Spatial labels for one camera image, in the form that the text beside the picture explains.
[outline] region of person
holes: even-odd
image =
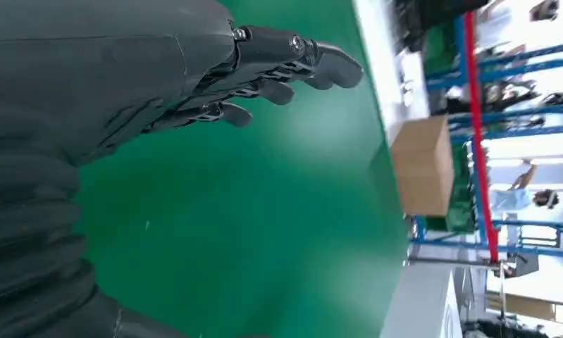
[[[517,44],[513,53],[525,51],[531,24],[555,20],[558,0],[494,0],[479,11],[476,42],[480,49],[493,48],[507,42]]]
[[[532,203],[538,207],[553,209],[559,203],[557,192],[551,189],[536,192],[531,196],[528,185],[536,174],[538,166],[528,159],[525,159],[524,163],[530,165],[530,169],[520,175],[508,190],[493,190],[489,193],[490,208],[493,213],[520,211]]]

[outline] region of blue metal shelf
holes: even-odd
[[[459,40],[460,35],[463,36],[463,32],[461,30],[456,29],[456,43],[458,43],[460,41]],[[459,48],[459,45],[458,45],[458,51],[460,52],[460,55],[463,55],[462,49]],[[538,56],[545,56],[545,55],[561,53],[561,52],[563,52],[563,44],[560,44],[558,46],[544,48],[544,49],[537,49],[535,51],[527,51],[525,53],[520,53],[520,54],[512,55],[512,56],[503,56],[503,57],[499,57],[499,58],[489,58],[488,60],[484,60],[484,61],[479,62],[478,67],[484,68],[484,67],[489,67],[489,66],[493,66],[493,65],[503,65],[503,64],[508,64],[508,63],[512,63],[512,62],[515,62],[515,61],[528,60],[530,58],[535,58],[535,57],[538,57]],[[459,69],[458,68],[451,68],[451,69],[447,69],[447,70],[441,70],[440,72],[435,72],[435,73],[428,75],[426,77],[426,79],[427,79],[427,81],[428,80],[439,80],[440,78],[445,77],[447,75],[455,75],[455,76],[459,77],[460,74],[464,75],[464,73],[465,73],[465,69],[462,70],[462,67],[460,65]]]

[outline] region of green tabletop surface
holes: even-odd
[[[226,0],[366,67],[349,0]],[[254,114],[138,137],[82,171],[79,231],[100,287],[188,338],[378,338],[407,236],[367,75],[293,84]]]

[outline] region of black robotic arm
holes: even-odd
[[[236,27],[213,0],[0,0],[0,337],[182,337],[103,295],[78,168],[141,133],[287,104],[287,83],[354,87],[362,68],[294,32]]]

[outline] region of blue metal rack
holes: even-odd
[[[456,43],[459,49],[459,55],[462,61],[459,63],[459,67],[445,70],[438,73],[433,73],[427,76],[427,88],[429,91],[434,89],[448,88],[454,85],[464,85],[468,82],[468,74],[465,62],[463,61],[464,55],[464,24],[463,19],[458,18],[455,22],[456,25]],[[558,46],[553,46],[545,49],[539,49],[537,51],[530,51],[515,56],[506,56],[502,58],[490,58],[478,63],[480,69],[495,66],[495,65],[505,65],[520,60],[528,60],[530,58],[535,58],[537,56],[545,56],[555,53],[563,52],[563,44]],[[513,75],[520,75],[529,72],[535,72],[539,70],[552,69],[563,67],[563,58],[559,60],[551,60],[542,63],[534,63],[530,65],[525,65],[521,67],[506,68],[502,70],[488,71],[479,74],[480,82],[491,82],[498,80],[500,78],[509,77]],[[500,113],[485,113],[482,115],[483,123],[494,123],[506,120],[508,118],[516,118],[521,116],[535,115],[535,114],[546,114],[546,113],[563,113],[563,106],[549,106],[534,109],[524,109],[518,111],[507,111]],[[470,116],[450,118],[450,123],[459,123],[463,127],[471,125]],[[558,134],[563,133],[563,126],[560,127],[542,127],[536,129],[526,129],[526,130],[510,130],[505,132],[487,132],[484,134],[485,139],[504,139],[510,137],[524,137],[524,136],[535,136],[542,134]],[[453,144],[465,144],[468,143],[469,153],[472,155],[474,163],[477,163],[477,156],[483,156],[483,154],[475,154],[474,147],[470,146],[472,138],[469,135],[454,135],[452,136]],[[476,199],[476,222],[479,225],[484,224],[485,217],[491,217],[490,215],[484,215],[482,208],[480,208],[480,192],[478,189],[478,171],[473,167],[471,170],[471,180],[474,189],[474,196]],[[414,217],[414,222],[416,223],[416,236],[411,239],[412,244],[417,245],[431,245],[431,246],[445,246],[445,247],[458,247],[463,249],[476,249],[476,250],[488,250],[488,240],[483,226],[478,226],[479,243],[466,243],[458,242],[453,240],[453,237],[457,236],[459,233],[447,234],[441,238],[428,239],[426,237],[426,226],[425,220],[420,216]],[[555,229],[558,234],[563,234],[563,223],[554,222],[544,222],[544,221],[526,221],[526,220],[493,220],[493,227],[495,229],[500,229],[503,225],[505,226],[516,226],[523,227],[524,225],[532,225],[539,227],[550,227]],[[523,243],[518,243],[515,246],[498,246],[497,250],[499,252],[507,253],[522,253],[522,254],[538,254],[547,256],[557,256],[563,257],[563,251],[559,249],[549,249],[542,247],[527,247]]]
[[[456,36],[457,42],[460,41],[459,33]],[[460,47],[460,42],[457,43],[459,55],[463,56],[463,48]],[[558,46],[553,46],[545,49],[539,49],[537,51],[530,51],[522,54],[518,54],[515,56],[505,56],[502,58],[490,58],[486,61],[482,61],[478,63],[480,69],[489,67],[489,66],[496,66],[496,65],[507,65],[511,62],[521,61],[521,60],[528,60],[530,58],[534,58],[537,56],[545,56],[555,53],[560,53],[563,51],[563,44]],[[429,91],[437,90],[442,88],[449,88],[453,86],[462,86],[465,85],[467,80],[467,74],[464,69],[462,69],[463,62],[460,61],[459,70],[452,68],[449,70],[444,70],[442,72],[434,73],[427,77],[426,86]],[[519,67],[512,67],[512,68],[505,68],[501,70],[492,70],[489,72],[480,72],[478,75],[478,79],[481,82],[492,82],[496,81],[505,77],[511,77],[515,75],[522,75],[526,73],[538,72],[540,70],[547,70],[553,68],[561,68],[563,67],[563,58],[558,60],[549,60],[540,63],[532,63],[529,65],[523,65]]]

